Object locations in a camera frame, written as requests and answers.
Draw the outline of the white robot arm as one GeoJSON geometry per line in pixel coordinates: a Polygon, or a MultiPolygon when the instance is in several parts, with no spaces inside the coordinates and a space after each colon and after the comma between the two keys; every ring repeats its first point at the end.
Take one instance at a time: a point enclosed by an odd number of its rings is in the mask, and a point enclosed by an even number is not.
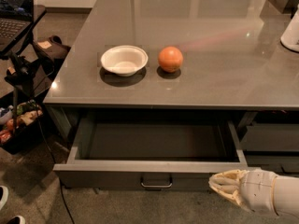
{"type": "Polygon", "coordinates": [[[208,185],[241,209],[262,217],[299,220],[299,178],[262,169],[212,175],[208,185]]]}

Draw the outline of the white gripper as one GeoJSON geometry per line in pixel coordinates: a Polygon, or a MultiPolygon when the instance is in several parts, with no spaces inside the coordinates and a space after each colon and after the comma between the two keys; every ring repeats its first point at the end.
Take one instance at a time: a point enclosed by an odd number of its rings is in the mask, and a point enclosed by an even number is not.
{"type": "Polygon", "coordinates": [[[236,206],[262,217],[276,217],[274,186],[277,177],[274,172],[264,170],[235,169],[214,174],[208,183],[221,197],[236,206]],[[238,191],[233,186],[239,184],[238,191]]]}

